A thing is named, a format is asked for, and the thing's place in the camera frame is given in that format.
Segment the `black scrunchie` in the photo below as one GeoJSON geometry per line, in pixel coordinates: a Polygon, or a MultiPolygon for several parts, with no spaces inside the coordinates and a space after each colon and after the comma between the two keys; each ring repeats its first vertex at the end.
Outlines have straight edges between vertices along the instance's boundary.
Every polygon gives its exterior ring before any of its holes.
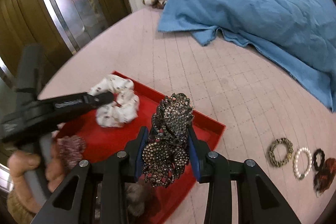
{"type": "Polygon", "coordinates": [[[314,164],[314,168],[316,171],[320,171],[322,170],[322,167],[324,165],[324,160],[325,160],[325,154],[323,152],[322,149],[317,149],[315,152],[314,152],[314,155],[313,155],[313,164],[314,164]],[[320,166],[317,165],[317,162],[316,162],[316,157],[318,154],[321,154],[321,163],[320,163],[320,166]]]}

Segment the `pink table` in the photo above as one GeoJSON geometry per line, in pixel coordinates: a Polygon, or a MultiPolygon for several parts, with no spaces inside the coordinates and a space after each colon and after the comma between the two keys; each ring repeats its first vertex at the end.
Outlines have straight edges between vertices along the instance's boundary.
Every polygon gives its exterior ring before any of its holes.
{"type": "MultiPolygon", "coordinates": [[[[335,114],[254,49],[222,38],[201,47],[188,33],[158,33],[159,18],[160,11],[146,8],[110,27],[57,72],[41,98],[88,91],[113,70],[166,95],[183,92],[196,110],[227,126],[216,151],[231,160],[255,159],[302,224],[313,224],[336,183],[316,198],[312,171],[298,181],[291,162],[275,169],[265,155],[273,140],[287,137],[294,151],[308,146],[312,153],[322,148],[326,158],[336,157],[335,114]]],[[[279,147],[276,156],[285,153],[279,147]]],[[[207,191],[207,185],[196,184],[166,223],[203,223],[207,191]]],[[[236,198],[232,210],[237,223],[236,198]]]]}

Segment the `pearl bracelet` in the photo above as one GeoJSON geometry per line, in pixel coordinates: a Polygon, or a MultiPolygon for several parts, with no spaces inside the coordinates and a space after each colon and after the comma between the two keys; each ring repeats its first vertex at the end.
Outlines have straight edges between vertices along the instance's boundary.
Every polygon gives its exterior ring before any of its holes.
{"type": "Polygon", "coordinates": [[[299,180],[304,179],[308,175],[308,173],[310,172],[311,165],[312,165],[312,156],[311,156],[311,153],[310,153],[310,150],[308,149],[308,147],[302,147],[299,150],[297,150],[296,153],[295,153],[295,158],[294,158],[294,174],[295,174],[296,178],[299,179],[299,180]],[[298,166],[297,166],[298,160],[299,160],[299,155],[301,154],[301,152],[305,152],[307,157],[308,157],[308,168],[303,174],[300,174],[298,166]]]}

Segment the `gray handle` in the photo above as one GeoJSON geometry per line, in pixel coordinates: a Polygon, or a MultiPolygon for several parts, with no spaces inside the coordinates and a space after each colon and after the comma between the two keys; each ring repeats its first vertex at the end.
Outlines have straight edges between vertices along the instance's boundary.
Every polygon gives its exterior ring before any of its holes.
{"type": "Polygon", "coordinates": [[[45,177],[46,165],[51,161],[51,133],[42,136],[39,142],[22,145],[19,149],[41,156],[39,167],[25,172],[24,176],[35,200],[42,206],[51,196],[51,192],[48,189],[48,181],[45,177]]]}

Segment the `black tool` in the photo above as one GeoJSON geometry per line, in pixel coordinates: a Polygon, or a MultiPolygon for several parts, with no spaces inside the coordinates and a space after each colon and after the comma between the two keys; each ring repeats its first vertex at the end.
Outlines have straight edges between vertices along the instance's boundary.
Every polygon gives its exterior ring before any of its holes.
{"type": "MultiPolygon", "coordinates": [[[[125,182],[141,175],[141,152],[148,130],[141,127],[136,140],[107,160],[90,164],[82,160],[51,195],[31,224],[92,224],[97,185],[102,181],[101,224],[127,224],[125,182]]],[[[231,181],[237,181],[239,224],[300,224],[295,213],[254,160],[227,160],[198,140],[189,127],[189,153],[194,176],[209,183],[204,224],[231,224],[231,181]]]]}
{"type": "Polygon", "coordinates": [[[38,100],[43,78],[43,52],[39,45],[23,50],[16,81],[16,111],[6,115],[0,125],[0,141],[18,149],[41,155],[40,166],[25,173],[25,179],[41,205],[50,197],[45,166],[51,160],[51,132],[101,105],[113,101],[110,92],[91,96],[87,93],[38,100]]]}
{"type": "Polygon", "coordinates": [[[31,224],[90,224],[95,219],[97,186],[102,182],[100,223],[127,224],[125,182],[135,183],[142,174],[142,150],[148,140],[141,127],[135,140],[107,160],[79,162],[57,187],[31,224]]]}
{"type": "Polygon", "coordinates": [[[239,224],[300,224],[294,211],[259,165],[227,160],[210,151],[189,127],[189,156],[199,183],[209,183],[204,224],[230,224],[231,181],[237,182],[239,224]]]}

